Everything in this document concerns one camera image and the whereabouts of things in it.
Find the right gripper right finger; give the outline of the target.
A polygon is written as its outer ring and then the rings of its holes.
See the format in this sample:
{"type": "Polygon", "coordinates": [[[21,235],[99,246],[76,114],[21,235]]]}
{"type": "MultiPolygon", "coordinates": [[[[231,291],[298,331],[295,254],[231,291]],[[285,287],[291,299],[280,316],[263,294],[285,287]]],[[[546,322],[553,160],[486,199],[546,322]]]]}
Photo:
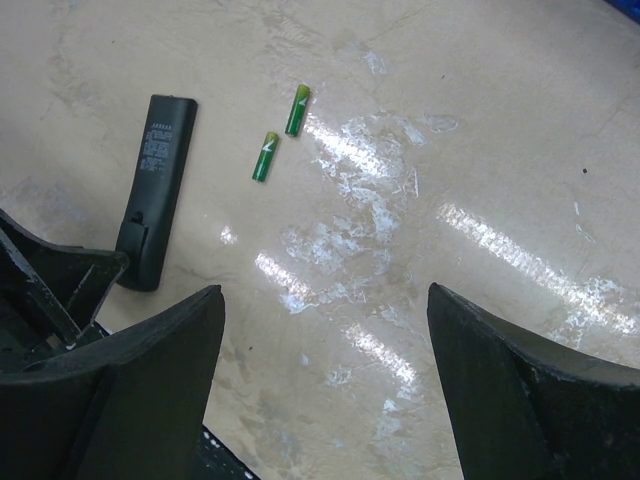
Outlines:
{"type": "Polygon", "coordinates": [[[639,372],[434,283],[427,317],[467,479],[636,479],[639,372]]]}

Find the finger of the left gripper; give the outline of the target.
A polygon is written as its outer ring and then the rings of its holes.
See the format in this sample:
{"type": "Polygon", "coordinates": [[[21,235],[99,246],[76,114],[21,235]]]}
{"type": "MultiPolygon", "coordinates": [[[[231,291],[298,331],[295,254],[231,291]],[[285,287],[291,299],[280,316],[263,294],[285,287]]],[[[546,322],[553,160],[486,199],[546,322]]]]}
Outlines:
{"type": "Polygon", "coordinates": [[[56,245],[1,213],[1,348],[71,345],[128,267],[124,253],[56,245]]]}

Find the black remote control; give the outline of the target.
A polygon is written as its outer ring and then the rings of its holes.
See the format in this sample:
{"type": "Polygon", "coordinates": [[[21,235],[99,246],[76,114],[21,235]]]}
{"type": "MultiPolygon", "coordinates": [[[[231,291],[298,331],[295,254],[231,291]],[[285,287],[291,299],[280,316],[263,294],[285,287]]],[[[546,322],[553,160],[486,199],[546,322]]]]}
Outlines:
{"type": "Polygon", "coordinates": [[[150,98],[134,179],[116,241],[129,259],[118,283],[158,289],[198,104],[154,94],[150,98]]]}

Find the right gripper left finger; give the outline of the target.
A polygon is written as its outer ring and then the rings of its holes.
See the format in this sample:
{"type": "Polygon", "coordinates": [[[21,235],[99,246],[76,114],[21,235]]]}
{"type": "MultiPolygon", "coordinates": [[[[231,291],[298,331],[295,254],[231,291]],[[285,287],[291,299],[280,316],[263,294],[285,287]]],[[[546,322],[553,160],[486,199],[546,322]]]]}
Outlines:
{"type": "Polygon", "coordinates": [[[208,286],[2,375],[2,478],[190,478],[224,324],[221,289],[208,286]]]}

